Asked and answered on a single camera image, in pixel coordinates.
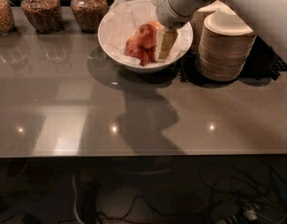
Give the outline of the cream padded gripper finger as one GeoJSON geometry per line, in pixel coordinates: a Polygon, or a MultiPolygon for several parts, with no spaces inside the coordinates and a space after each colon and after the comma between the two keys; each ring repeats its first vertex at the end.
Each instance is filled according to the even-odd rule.
{"type": "Polygon", "coordinates": [[[157,47],[155,51],[157,62],[162,62],[167,59],[177,36],[178,33],[176,30],[164,29],[157,31],[157,47]]]}

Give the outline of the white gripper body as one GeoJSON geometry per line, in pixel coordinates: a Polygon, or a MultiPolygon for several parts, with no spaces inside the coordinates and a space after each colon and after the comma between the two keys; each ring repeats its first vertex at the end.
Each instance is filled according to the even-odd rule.
{"type": "Polygon", "coordinates": [[[168,29],[182,28],[193,16],[192,0],[151,0],[158,21],[168,29]]]}

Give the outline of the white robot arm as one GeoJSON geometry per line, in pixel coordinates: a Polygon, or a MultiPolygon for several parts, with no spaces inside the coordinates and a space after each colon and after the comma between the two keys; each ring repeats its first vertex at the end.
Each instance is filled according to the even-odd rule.
{"type": "MultiPolygon", "coordinates": [[[[151,0],[157,19],[166,28],[179,29],[193,14],[214,0],[151,0]]],[[[287,63],[287,0],[218,0],[247,23],[287,63]]]]}

